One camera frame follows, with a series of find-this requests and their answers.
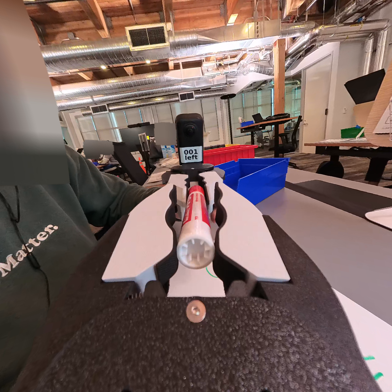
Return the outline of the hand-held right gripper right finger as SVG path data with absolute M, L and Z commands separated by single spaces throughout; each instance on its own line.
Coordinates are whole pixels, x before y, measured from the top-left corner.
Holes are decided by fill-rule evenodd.
M 223 283 L 290 281 L 263 214 L 245 197 L 217 182 L 214 190 L 213 270 Z

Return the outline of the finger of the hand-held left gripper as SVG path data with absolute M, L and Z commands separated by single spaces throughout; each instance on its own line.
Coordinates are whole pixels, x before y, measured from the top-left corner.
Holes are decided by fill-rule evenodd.
M 223 179 L 218 173 L 200 173 L 200 176 L 202 177 L 208 214 L 211 214 L 214 206 L 215 185 L 216 183 L 222 184 Z
M 185 174 L 171 174 L 168 184 L 175 185 L 177 198 L 177 218 L 184 219 L 184 213 L 187 206 L 187 186 L 186 180 L 188 176 Z

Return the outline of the blue plastic bin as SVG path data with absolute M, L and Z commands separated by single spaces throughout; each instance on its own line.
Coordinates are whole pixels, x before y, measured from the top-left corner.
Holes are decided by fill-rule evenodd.
M 223 183 L 253 205 L 285 187 L 290 158 L 243 158 L 217 165 L 224 170 Z

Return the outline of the red dry erase marker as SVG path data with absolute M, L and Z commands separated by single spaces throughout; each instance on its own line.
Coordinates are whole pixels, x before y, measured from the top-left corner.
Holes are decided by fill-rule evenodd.
M 191 183 L 177 244 L 177 258 L 189 269 L 207 267 L 214 258 L 215 246 L 204 190 Z

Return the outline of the small white whiteboard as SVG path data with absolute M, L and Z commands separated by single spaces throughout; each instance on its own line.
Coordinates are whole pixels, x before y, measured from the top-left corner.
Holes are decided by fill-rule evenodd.
M 361 355 L 382 391 L 392 390 L 391 326 L 348 297 L 333 289 L 346 313 Z M 190 270 L 179 264 L 169 282 L 169 297 L 222 297 L 223 282 L 212 263 L 204 269 Z

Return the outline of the person's left forearm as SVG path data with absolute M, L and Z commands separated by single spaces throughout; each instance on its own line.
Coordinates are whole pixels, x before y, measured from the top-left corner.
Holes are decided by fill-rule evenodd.
M 70 186 L 89 224 L 112 226 L 130 213 L 159 187 L 129 184 L 114 175 L 101 173 L 92 162 L 65 145 Z

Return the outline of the red plastic bin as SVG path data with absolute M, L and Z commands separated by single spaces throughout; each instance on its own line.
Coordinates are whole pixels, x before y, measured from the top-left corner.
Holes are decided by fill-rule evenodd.
M 257 145 L 230 145 L 221 148 L 204 150 L 203 163 L 214 166 L 238 159 L 248 159 L 255 157 Z

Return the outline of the black floor lamp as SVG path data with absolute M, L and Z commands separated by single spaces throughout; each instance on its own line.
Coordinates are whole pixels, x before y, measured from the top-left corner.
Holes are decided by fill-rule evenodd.
M 232 120 L 231 120 L 231 99 L 236 96 L 235 93 L 228 93 L 220 96 L 220 100 L 226 101 L 227 103 L 227 113 L 228 113 L 228 126 L 229 126 L 229 136 L 230 136 L 230 144 L 233 144 L 233 129 L 232 129 Z

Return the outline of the black monitor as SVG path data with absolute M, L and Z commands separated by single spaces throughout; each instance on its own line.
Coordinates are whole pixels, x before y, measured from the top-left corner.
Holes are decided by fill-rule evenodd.
M 140 144 L 139 134 L 145 133 L 147 136 L 154 137 L 154 124 L 149 122 L 128 125 L 126 128 L 120 128 L 119 133 L 122 141 L 128 145 Z

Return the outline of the wooden standing desk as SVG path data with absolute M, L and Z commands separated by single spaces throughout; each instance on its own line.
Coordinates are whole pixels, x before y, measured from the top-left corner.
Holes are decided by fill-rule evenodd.
M 285 118 L 282 120 L 274 120 L 274 121 L 265 121 L 264 120 L 262 123 L 258 123 L 258 124 L 254 123 L 253 125 L 243 127 L 243 128 L 239 127 L 239 128 L 237 128 L 237 130 L 240 130 L 241 133 L 246 133 L 246 132 L 250 131 L 252 136 L 254 136 L 253 133 L 255 131 L 261 130 L 261 128 L 266 128 L 267 126 L 272 126 L 273 133 L 274 133 L 274 146 L 273 146 L 274 147 L 273 148 L 274 158 L 279 158 L 279 157 L 284 157 L 282 155 L 278 156 L 277 150 L 278 150 L 278 145 L 282 143 L 280 134 L 285 133 L 285 132 L 280 132 L 280 125 L 284 125 L 285 123 L 289 122 L 290 120 L 297 120 L 297 119 L 298 119 L 298 116 Z

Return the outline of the wooden pillar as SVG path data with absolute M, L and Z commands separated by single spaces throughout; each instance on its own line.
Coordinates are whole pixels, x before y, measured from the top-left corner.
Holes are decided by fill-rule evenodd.
M 285 111 L 285 39 L 277 39 L 273 44 L 274 62 L 274 114 Z

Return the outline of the white door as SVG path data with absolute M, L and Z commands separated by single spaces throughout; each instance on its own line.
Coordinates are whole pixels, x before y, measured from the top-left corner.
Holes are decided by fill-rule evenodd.
M 329 55 L 302 72 L 302 152 L 314 153 L 313 144 L 325 139 L 333 56 Z

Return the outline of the ceiling air vent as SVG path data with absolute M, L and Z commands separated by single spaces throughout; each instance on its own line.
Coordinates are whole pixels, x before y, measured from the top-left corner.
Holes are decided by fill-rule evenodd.
M 169 37 L 165 23 L 125 27 L 131 51 L 143 51 L 169 47 Z

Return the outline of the green plastic bin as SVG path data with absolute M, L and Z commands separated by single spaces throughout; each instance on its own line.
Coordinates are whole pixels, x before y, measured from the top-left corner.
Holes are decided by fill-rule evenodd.
M 355 127 L 341 129 L 341 139 L 359 139 L 365 138 L 363 127 L 356 125 Z

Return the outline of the silver air duct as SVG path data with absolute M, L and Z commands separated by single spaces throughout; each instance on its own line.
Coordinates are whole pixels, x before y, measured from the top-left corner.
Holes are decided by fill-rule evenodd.
M 188 87 L 209 87 L 222 86 L 226 83 L 235 83 L 236 81 L 236 71 L 229 73 L 213 72 L 212 74 L 204 75 L 202 74 L 202 69 L 200 67 L 196 67 L 63 84 L 53 86 L 52 90 L 55 99 L 58 101 L 85 96 L 111 94 L 148 86 L 185 84 Z
M 319 43 L 367 39 L 389 27 L 390 23 L 386 19 L 317 27 L 298 37 L 286 50 L 285 70 L 288 71 L 301 54 L 311 46 Z
M 169 47 L 131 51 L 127 36 L 98 41 L 70 40 L 41 46 L 49 73 L 120 65 L 147 60 L 202 57 L 220 52 L 237 52 L 272 44 L 277 38 L 300 37 L 315 22 L 281 23 L 279 20 L 234 24 L 203 31 L 168 32 Z

